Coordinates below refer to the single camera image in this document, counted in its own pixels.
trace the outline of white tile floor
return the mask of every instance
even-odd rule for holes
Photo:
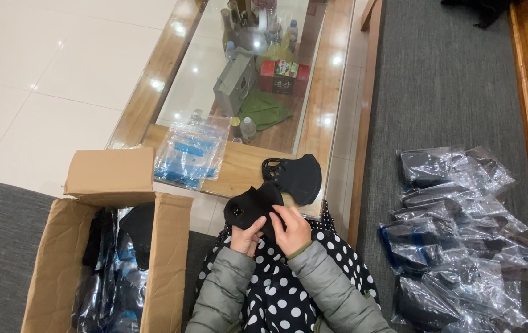
[[[342,221],[349,216],[360,117],[366,34],[360,32],[359,18],[366,1],[356,0],[327,193],[342,236],[347,231]],[[0,0],[0,182],[62,195],[73,153],[105,147],[174,4]],[[211,9],[218,15],[215,7]],[[208,23],[207,17],[201,24]],[[219,26],[218,16],[214,20]],[[219,37],[217,43],[210,42],[211,34],[199,26],[192,42],[204,52],[220,47]],[[217,53],[224,64],[223,53]],[[206,68],[194,71],[192,58],[187,59],[180,70],[195,77],[179,76],[188,81],[185,84],[209,75]],[[201,104],[188,101],[203,100],[180,96],[168,100],[170,110],[193,110]],[[167,125],[171,120],[164,116],[158,122]],[[157,183],[155,189],[194,197],[192,230],[216,235],[222,229],[227,200]]]

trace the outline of black face mask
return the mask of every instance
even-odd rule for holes
[[[249,190],[227,202],[223,215],[230,225],[246,230],[260,217],[266,216],[266,223],[260,229],[268,238],[276,241],[270,212],[276,212],[273,204],[284,205],[282,195],[274,183],[265,181],[257,190]]]
[[[299,159],[265,159],[262,162],[262,177],[289,193],[299,206],[312,204],[321,189],[321,167],[311,154]]]
[[[149,268],[154,216],[155,203],[147,203],[133,208],[120,220],[120,231],[127,233],[133,241],[138,269],[141,271]]]

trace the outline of person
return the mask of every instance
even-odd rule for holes
[[[287,269],[290,268],[292,275],[304,287],[305,294],[308,294],[323,314],[313,318],[315,323],[311,324],[310,327],[309,322],[312,319],[308,319],[305,314],[305,321],[303,318],[300,321],[308,323],[305,329],[323,333],[395,333],[381,315],[377,303],[369,292],[366,291],[363,294],[357,290],[354,281],[351,282],[336,261],[328,255],[319,238],[312,240],[311,225],[301,216],[299,211],[295,207],[273,206],[273,208],[282,217],[286,225],[286,230],[284,230],[279,217],[272,212],[270,213],[276,244],[286,255],[287,260],[284,264],[288,266]],[[298,314],[299,317],[302,317],[302,312],[298,307],[294,307],[292,310],[287,307],[282,312],[277,312],[273,305],[268,307],[266,311],[262,311],[260,308],[260,319],[254,308],[254,301],[252,301],[251,305],[247,306],[245,321],[240,319],[246,294],[250,291],[247,287],[250,281],[254,282],[253,274],[256,262],[261,262],[258,260],[260,256],[256,261],[254,261],[253,256],[256,249],[261,247],[259,244],[263,243],[260,239],[262,236],[260,228],[265,222],[266,218],[261,216],[246,230],[233,226],[229,247],[213,249],[213,252],[217,250],[218,254],[212,265],[209,265],[210,273],[201,277],[203,279],[202,288],[194,306],[192,319],[186,326],[186,332],[269,332],[274,328],[279,332],[304,332],[294,322],[290,326],[291,321],[280,321],[279,325],[274,321],[267,321],[268,324],[272,324],[271,327],[262,326],[261,329],[250,330],[251,324],[255,324],[271,314],[290,318],[297,317],[295,314]],[[287,286],[286,280],[284,282],[281,280],[279,286]],[[296,290],[296,288],[290,288],[290,291],[286,291],[288,286],[281,289],[285,290],[284,292],[287,294],[295,293]],[[273,294],[272,288],[268,280],[266,296],[271,294]],[[307,299],[303,292],[301,295],[302,301]],[[284,300],[279,300],[278,304],[281,305],[281,302],[286,306]]]

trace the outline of red gift box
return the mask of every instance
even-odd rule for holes
[[[309,73],[311,72],[311,66],[308,64],[300,64],[297,69],[297,77],[295,78],[295,88],[293,89],[293,95],[304,97],[305,91],[307,90],[307,84],[309,83]]]
[[[272,93],[272,84],[274,81],[274,67],[276,62],[274,60],[262,61],[260,69],[260,91],[264,93]]]

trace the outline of green cuff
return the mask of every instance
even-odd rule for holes
[[[303,246],[301,246],[297,251],[289,254],[286,256],[286,259],[287,260],[291,260],[291,259],[294,259],[296,256],[298,256],[299,254],[303,253],[304,250],[306,250],[309,246],[311,246],[311,244],[313,244],[313,241],[310,240],[309,242],[305,243]]]

